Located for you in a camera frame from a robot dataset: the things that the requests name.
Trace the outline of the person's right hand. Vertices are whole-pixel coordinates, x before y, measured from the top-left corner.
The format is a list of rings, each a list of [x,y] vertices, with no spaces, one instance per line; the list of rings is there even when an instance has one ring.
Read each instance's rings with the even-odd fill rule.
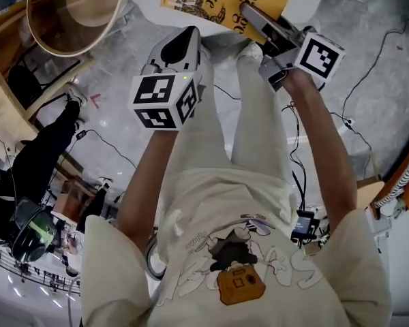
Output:
[[[318,87],[313,78],[302,69],[291,69],[286,77],[282,80],[283,87],[295,99],[308,93],[318,93]]]

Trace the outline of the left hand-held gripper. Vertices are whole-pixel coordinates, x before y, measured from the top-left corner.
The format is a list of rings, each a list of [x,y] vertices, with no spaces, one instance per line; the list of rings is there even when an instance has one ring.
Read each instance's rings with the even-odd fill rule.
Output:
[[[132,79],[128,107],[145,129],[179,131],[199,102],[199,29],[179,29],[157,43]]]

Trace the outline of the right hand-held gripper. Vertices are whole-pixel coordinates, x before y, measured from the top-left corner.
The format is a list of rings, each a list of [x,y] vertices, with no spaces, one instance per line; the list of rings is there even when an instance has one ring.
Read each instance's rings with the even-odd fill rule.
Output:
[[[302,69],[311,75],[318,89],[330,82],[346,54],[341,46],[312,26],[298,30],[283,16],[272,19],[248,1],[241,3],[239,9],[267,40],[259,74],[274,91],[282,87],[283,79],[292,69]]]

